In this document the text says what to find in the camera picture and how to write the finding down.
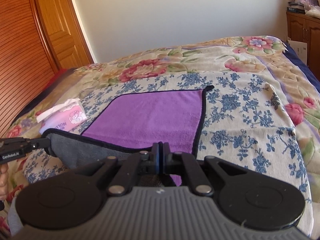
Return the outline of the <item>person's left hand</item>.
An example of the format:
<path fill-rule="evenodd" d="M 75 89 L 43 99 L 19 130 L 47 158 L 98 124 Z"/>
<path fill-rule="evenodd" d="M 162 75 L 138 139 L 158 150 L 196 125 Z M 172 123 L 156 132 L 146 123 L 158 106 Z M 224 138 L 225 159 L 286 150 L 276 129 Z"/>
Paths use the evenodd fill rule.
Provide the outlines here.
<path fill-rule="evenodd" d="M 5 200 L 8 195 L 8 164 L 2 164 L 0 168 L 0 199 Z"/>

